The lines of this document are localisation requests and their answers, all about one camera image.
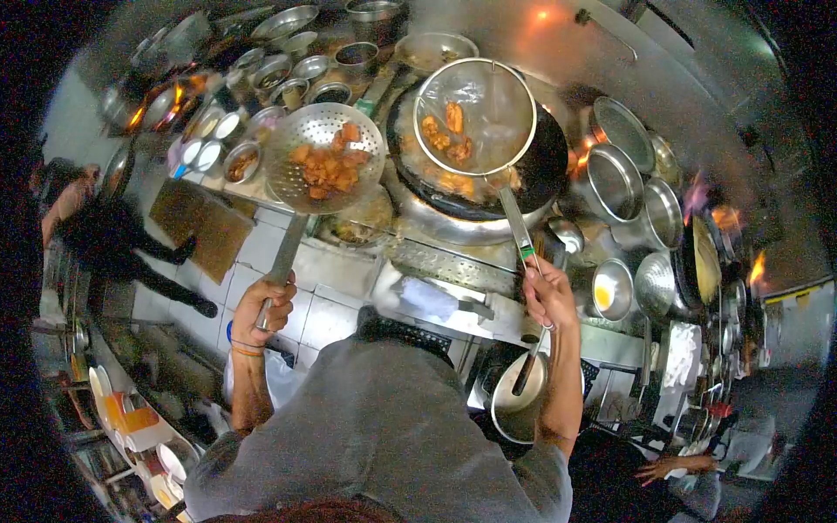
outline wrist bracelet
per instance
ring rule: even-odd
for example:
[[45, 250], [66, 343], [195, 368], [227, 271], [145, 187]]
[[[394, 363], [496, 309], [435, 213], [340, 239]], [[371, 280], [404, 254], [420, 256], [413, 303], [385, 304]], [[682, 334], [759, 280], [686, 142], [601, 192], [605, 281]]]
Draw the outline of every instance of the wrist bracelet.
[[263, 352], [252, 352], [252, 351], [246, 351], [246, 350], [244, 350], [244, 349], [242, 349], [242, 348], [236, 347], [235, 345], [233, 345], [233, 350], [234, 350], [234, 351], [236, 351], [236, 352], [238, 352], [238, 354], [241, 354], [241, 355], [243, 355], [243, 356], [250, 356], [250, 357], [254, 357], [254, 358], [257, 358], [257, 357], [264, 357], [264, 353], [263, 353]]

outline gray t-shirt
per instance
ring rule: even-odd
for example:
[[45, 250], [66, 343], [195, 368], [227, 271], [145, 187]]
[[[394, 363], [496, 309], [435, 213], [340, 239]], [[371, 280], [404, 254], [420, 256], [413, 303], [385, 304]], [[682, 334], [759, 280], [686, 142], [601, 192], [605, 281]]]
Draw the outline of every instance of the gray t-shirt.
[[535, 444], [514, 464], [468, 417], [456, 373], [421, 349], [324, 348], [283, 408], [227, 433], [184, 487], [201, 521], [327, 496], [365, 495], [410, 521], [567, 521], [567, 458]]

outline strainer handle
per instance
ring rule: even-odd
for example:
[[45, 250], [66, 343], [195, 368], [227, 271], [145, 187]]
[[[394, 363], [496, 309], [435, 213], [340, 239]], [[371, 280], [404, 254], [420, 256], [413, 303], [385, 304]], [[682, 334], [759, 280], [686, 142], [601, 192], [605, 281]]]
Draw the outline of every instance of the strainer handle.
[[[282, 238], [279, 252], [276, 253], [276, 258], [273, 260], [273, 268], [265, 276], [266, 279], [281, 284], [288, 281], [290, 270], [294, 266], [296, 251], [300, 247], [300, 242], [302, 241], [302, 236], [306, 233], [307, 226], [308, 215], [294, 213], [294, 217], [288, 225], [288, 230], [285, 231], [285, 237]], [[264, 301], [259, 311], [259, 317], [256, 319], [256, 328], [262, 332], [270, 332], [267, 326], [267, 311], [270, 308], [270, 302], [270, 298]]]

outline mesh strainer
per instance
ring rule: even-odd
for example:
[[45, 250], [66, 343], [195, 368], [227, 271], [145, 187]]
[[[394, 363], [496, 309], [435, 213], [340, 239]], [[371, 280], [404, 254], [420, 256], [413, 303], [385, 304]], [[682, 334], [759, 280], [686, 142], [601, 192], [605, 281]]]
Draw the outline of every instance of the mesh strainer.
[[[296, 147], [305, 144], [328, 147], [335, 133], [347, 122], [357, 124], [361, 132], [361, 141], [349, 143], [347, 147], [370, 153], [369, 161], [358, 169], [357, 183], [350, 192], [335, 193], [327, 199], [315, 200], [308, 195], [308, 186], [302, 177], [304, 168], [290, 162], [288, 155]], [[383, 172], [385, 154], [381, 131], [366, 115], [348, 105], [308, 105], [280, 120], [264, 147], [262, 163], [266, 173], [265, 189], [268, 195], [288, 205], [295, 213], [282, 238], [273, 268], [267, 274], [268, 278], [282, 284], [288, 280], [310, 214], [339, 213], [376, 194], [375, 188]], [[266, 300], [256, 321], [256, 326], [263, 331], [267, 330], [265, 315], [269, 307], [270, 301]]]
[[[462, 108], [463, 131], [455, 134], [446, 125], [446, 107]], [[469, 158], [461, 163], [448, 157], [422, 132], [422, 121], [431, 115], [451, 146], [472, 140]], [[521, 259], [534, 253], [529, 232], [509, 187], [511, 166], [520, 160], [535, 137], [535, 98], [523, 78], [507, 65], [484, 58], [468, 58], [445, 65], [421, 86], [413, 106], [413, 128], [422, 150], [437, 165], [469, 177], [503, 176], [500, 201], [509, 220]]]

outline wok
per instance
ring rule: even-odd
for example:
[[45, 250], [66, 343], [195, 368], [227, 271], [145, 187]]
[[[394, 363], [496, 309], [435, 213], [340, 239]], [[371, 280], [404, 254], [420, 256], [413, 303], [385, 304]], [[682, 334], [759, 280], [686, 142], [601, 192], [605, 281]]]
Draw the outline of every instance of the wok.
[[[411, 94], [419, 84], [407, 88], [396, 98], [387, 118], [387, 143], [399, 177], [428, 205], [448, 216], [470, 221], [506, 219], [499, 198], [491, 203], [471, 202], [465, 197], [439, 190], [402, 162], [396, 125], [398, 112], [404, 96]], [[412, 110], [412, 104], [408, 105], [404, 110]], [[515, 192], [515, 199], [523, 214], [536, 211], [549, 202], [565, 188], [567, 180], [567, 141], [561, 126], [540, 104], [536, 104], [536, 109], [535, 137], [526, 154], [514, 166], [522, 185]]]

